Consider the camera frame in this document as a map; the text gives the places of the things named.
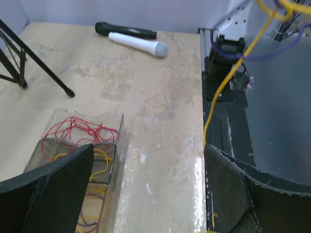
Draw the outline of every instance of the red wire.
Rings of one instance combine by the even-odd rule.
[[[60,128],[65,123],[69,123],[69,126],[61,130]],[[42,150],[42,154],[44,155],[44,157],[46,157],[48,160],[52,161],[52,158],[48,157],[47,154],[43,150],[43,142],[49,135],[54,134],[55,138],[58,138],[58,139],[61,139],[61,140],[66,139],[66,137],[68,136],[69,140],[71,140],[71,133],[72,133],[72,129],[74,129],[74,128],[77,128],[79,130],[87,132],[87,134],[92,136],[93,139],[91,139],[91,138],[81,138],[74,145],[72,151],[75,150],[77,148],[77,146],[79,145],[79,143],[81,141],[84,141],[84,140],[91,141],[92,143],[101,142],[101,141],[116,142],[117,139],[118,139],[118,134],[119,134],[119,132],[117,130],[115,130],[115,129],[103,127],[102,123],[101,124],[96,124],[96,123],[93,123],[93,122],[85,121],[85,120],[83,120],[81,118],[78,118],[76,116],[70,116],[70,117],[67,117],[65,120],[63,120],[61,122],[58,122],[55,125],[53,125],[48,130],[48,132],[45,134],[45,136],[43,137],[43,139],[41,141],[41,150]],[[103,138],[100,135],[102,130],[110,131],[111,137],[108,138],[108,139]]]

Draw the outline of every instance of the black tripod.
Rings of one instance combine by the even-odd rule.
[[[20,51],[15,47],[15,45],[9,40],[9,38],[5,35],[5,32],[18,46],[20,46]],[[5,79],[7,81],[17,83],[21,88],[26,88],[27,83],[24,77],[24,71],[25,71],[25,61],[26,61],[26,54],[28,54],[50,77],[57,82],[58,85],[60,85],[61,88],[64,89],[66,94],[69,97],[74,97],[74,92],[69,89],[54,73],[50,70],[50,68],[47,67],[44,62],[41,61],[41,59],[35,55],[35,53],[21,40],[19,37],[0,19],[0,38],[2,38],[7,45],[10,53],[10,48],[19,56],[20,63],[17,64],[16,60],[14,59],[12,53],[12,57],[15,61],[16,66],[19,69],[18,71],[15,69],[13,64],[10,62],[10,60],[7,58],[7,56],[4,54],[4,52],[0,49],[0,62],[4,65],[4,67],[7,69],[7,71],[11,74],[12,78],[6,77],[4,75],[0,74],[1,79]]]

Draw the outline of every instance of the black microphone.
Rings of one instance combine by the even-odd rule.
[[[129,28],[123,26],[112,25],[106,22],[98,22],[95,24],[95,31],[103,36],[108,36],[109,33],[121,33],[131,35],[142,39],[156,39],[156,32],[146,29]]]

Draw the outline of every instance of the white microphone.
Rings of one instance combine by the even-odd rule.
[[[159,41],[148,41],[121,33],[109,33],[108,37],[114,42],[144,50],[156,57],[166,57],[169,50],[166,44]]]

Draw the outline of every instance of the wooden tabletop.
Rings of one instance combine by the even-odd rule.
[[[33,22],[20,38],[76,96],[67,97],[29,57],[27,90],[0,80],[0,180],[23,172],[55,108],[123,112],[129,149],[114,232],[203,230],[199,35],[158,32],[169,47],[165,59],[116,44],[91,26]]]

